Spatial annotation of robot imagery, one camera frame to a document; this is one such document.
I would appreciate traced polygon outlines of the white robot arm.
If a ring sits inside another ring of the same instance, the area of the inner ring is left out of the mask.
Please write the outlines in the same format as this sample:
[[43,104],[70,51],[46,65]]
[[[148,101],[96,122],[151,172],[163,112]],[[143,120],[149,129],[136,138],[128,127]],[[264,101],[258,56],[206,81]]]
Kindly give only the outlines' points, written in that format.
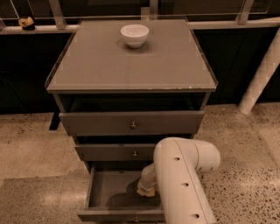
[[215,224],[198,174],[213,172],[220,163],[221,154],[212,143],[167,137],[157,143],[153,163],[143,168],[137,193],[159,193],[166,224]]

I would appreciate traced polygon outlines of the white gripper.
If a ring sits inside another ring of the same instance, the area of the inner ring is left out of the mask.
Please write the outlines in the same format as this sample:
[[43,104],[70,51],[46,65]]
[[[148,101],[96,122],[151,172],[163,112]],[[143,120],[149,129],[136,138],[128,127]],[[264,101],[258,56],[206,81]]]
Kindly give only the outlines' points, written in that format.
[[154,193],[155,192],[156,177],[155,173],[141,173],[137,184],[137,191],[139,193]]

